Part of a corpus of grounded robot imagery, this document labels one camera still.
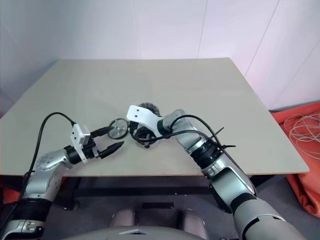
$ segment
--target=white wall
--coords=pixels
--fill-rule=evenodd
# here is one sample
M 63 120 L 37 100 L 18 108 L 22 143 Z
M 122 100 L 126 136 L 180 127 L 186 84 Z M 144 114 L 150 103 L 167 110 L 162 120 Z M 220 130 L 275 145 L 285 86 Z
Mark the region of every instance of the white wall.
M 1 112 L 57 58 L 230 57 L 268 109 L 319 100 L 319 13 L 319 0 L 1 0 Z

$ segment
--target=black table frame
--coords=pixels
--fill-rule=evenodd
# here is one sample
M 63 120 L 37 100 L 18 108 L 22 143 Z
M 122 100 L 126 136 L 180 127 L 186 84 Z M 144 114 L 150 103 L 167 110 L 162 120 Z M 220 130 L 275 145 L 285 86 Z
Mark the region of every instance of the black table frame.
M 250 179 L 257 192 L 285 178 L 286 175 L 254 175 Z M 87 177 L 67 177 L 56 196 L 54 203 L 66 211 L 74 209 L 76 197 L 111 196 L 168 196 L 168 195 L 210 195 L 207 186 L 161 186 L 161 187 L 79 187 Z M 19 192 L 22 176 L 1 176 L 3 187 Z

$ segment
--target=black cable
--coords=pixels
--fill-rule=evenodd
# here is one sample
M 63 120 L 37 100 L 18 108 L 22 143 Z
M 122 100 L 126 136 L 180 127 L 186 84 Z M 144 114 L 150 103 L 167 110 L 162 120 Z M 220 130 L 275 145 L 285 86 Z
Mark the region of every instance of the black cable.
M 177 118 L 171 123 L 171 125 L 170 125 L 170 127 L 169 127 L 170 130 L 172 131 L 172 128 L 173 128 L 174 124 L 175 124 L 178 120 L 183 119 L 183 118 L 193 118 L 193 119 L 197 119 L 199 122 L 201 122 L 201 123 L 210 131 L 210 133 L 212 134 L 212 136 L 213 136 L 214 140 L 216 141 L 216 143 L 218 144 L 218 146 L 221 147 L 221 148 L 223 147 L 223 146 L 221 145 L 218 137 L 217 137 L 217 134 L 213 131 L 213 129 L 212 129 L 204 120 L 202 120 L 200 117 L 195 116 L 195 115 L 186 114 L 186 115 L 182 115 L 182 116 L 177 117 Z
M 39 129 L 39 133 L 38 133 L 38 138 L 37 138 L 37 141 L 36 141 L 36 146 L 35 146 L 35 150 L 34 150 L 34 154 L 33 154 L 33 158 L 32 158 L 32 162 L 31 162 L 31 165 L 30 165 L 30 168 L 29 168 L 29 171 L 25 174 L 25 177 L 24 177 L 24 181 L 23 181 L 23 186 L 22 186 L 22 189 L 21 189 L 21 192 L 20 192 L 20 195 L 19 195 L 19 198 L 16 202 L 16 204 L 12 207 L 11 211 L 9 212 L 9 214 L 6 216 L 5 220 L 3 221 L 1 227 L 0 227 L 0 232 L 3 230 L 4 226 L 6 225 L 8 219 L 10 218 L 10 216 L 12 215 L 12 213 L 14 212 L 14 210 L 16 209 L 17 205 L 19 204 L 19 201 L 22 199 L 24 193 L 25 193 L 25 190 L 27 188 L 27 185 L 28 185 L 28 182 L 29 182 L 29 179 L 30 179 L 30 176 L 31 176 L 31 173 L 34 169 L 34 166 L 35 166 L 35 163 L 36 163 L 36 160 L 37 160 L 37 156 L 38 156 L 38 151 L 39 151 L 39 147 L 40 147 L 40 142 L 41 142 L 41 137 L 42 137 L 42 132 L 45 128 L 45 125 L 46 125 L 46 122 L 48 121 L 48 119 L 53 116 L 53 115 L 61 115 L 63 117 L 65 117 L 70 123 L 71 125 L 73 126 L 74 124 L 76 124 L 75 121 L 73 121 L 70 117 L 68 117 L 67 115 L 65 115 L 64 113 L 62 112 L 52 112 L 50 113 L 48 116 L 45 117 L 45 119 L 43 120 L 41 126 L 40 126 L 40 129 Z
M 1 211 L 2 211 L 2 208 L 5 205 L 5 187 L 4 186 L 0 187 L 0 192 L 1 192 Z
M 205 133 L 201 132 L 201 131 L 197 131 L 197 130 L 183 130 L 183 131 L 177 131 L 174 133 L 170 133 L 164 136 L 159 136 L 159 137 L 155 137 L 155 138 L 151 138 L 151 139 L 142 139 L 142 138 L 137 138 L 135 137 L 133 134 L 131 134 L 131 137 L 141 143 L 148 143 L 148 142 L 152 142 L 152 141 L 157 141 L 157 140 L 161 140 L 161 139 L 169 139 L 173 136 L 177 136 L 180 134 L 199 134 L 201 136 L 204 136 L 206 139 L 208 140 L 212 140 L 210 137 L 208 137 Z

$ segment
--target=orange fabric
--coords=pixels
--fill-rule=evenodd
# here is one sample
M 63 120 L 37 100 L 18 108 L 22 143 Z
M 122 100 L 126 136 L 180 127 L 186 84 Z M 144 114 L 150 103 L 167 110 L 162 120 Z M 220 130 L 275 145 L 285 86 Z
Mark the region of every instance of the orange fabric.
M 284 129 L 284 122 L 294 114 L 304 116 L 317 114 L 320 112 L 320 101 L 310 103 L 304 106 L 295 107 L 289 110 L 272 113 L 275 120 L 279 123 L 284 133 L 289 137 L 289 133 Z M 287 121 L 286 128 L 292 129 L 294 121 Z M 304 142 L 300 144 L 304 149 L 319 152 L 319 143 Z M 304 159 L 310 171 L 308 173 L 291 174 L 287 177 L 301 206 L 310 214 L 320 218 L 320 160 L 314 159 L 300 149 L 297 152 Z
M 4 203 L 9 204 L 18 200 L 20 193 L 9 189 L 7 187 L 4 188 Z

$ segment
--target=silver robot arm segment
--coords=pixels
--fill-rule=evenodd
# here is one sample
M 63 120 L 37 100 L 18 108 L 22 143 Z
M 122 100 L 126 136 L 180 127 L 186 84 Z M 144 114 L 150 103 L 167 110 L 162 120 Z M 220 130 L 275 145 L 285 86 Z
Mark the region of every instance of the silver robot arm segment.
M 150 117 L 148 109 L 130 106 L 127 118 L 150 129 L 157 137 L 185 130 L 198 130 L 182 109 L 165 117 Z M 175 136 L 185 151 L 210 180 L 209 188 L 218 204 L 233 213 L 236 230 L 242 240 L 305 240 L 305 238 L 267 202 L 256 197 L 250 179 L 231 156 L 212 139 L 197 133 Z
M 99 151 L 93 138 L 108 131 L 104 127 L 90 133 L 86 127 L 74 124 L 71 134 L 73 146 L 46 153 L 37 160 L 34 173 L 29 178 L 1 240 L 38 239 L 43 235 L 47 215 L 58 194 L 64 173 L 80 162 L 103 159 L 123 145 L 124 142 L 120 141 Z

